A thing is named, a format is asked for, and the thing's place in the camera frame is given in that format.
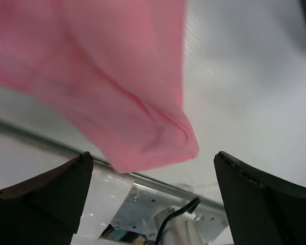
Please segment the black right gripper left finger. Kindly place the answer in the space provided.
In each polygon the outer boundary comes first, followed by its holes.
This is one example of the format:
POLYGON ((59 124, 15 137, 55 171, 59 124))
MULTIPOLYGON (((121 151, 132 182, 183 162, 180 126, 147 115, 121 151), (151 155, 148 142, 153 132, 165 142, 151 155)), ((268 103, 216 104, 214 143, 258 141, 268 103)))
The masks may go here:
POLYGON ((70 244, 93 171, 89 152, 0 189, 0 244, 70 244))

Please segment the pink t shirt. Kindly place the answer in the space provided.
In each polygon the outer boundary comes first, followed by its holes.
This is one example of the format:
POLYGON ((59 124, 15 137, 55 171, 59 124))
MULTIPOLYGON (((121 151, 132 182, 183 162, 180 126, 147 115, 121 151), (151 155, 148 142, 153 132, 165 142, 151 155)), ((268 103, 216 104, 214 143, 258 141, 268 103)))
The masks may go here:
POLYGON ((186 1, 0 1, 0 86, 62 114, 121 173, 198 156, 186 1))

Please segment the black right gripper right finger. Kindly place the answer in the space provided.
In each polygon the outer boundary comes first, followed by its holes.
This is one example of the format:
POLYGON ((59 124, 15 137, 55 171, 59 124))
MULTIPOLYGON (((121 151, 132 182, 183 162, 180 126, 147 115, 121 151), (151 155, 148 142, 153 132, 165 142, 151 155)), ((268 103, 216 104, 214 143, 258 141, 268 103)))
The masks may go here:
POLYGON ((226 152, 214 166, 234 244, 306 244, 306 187, 226 152))

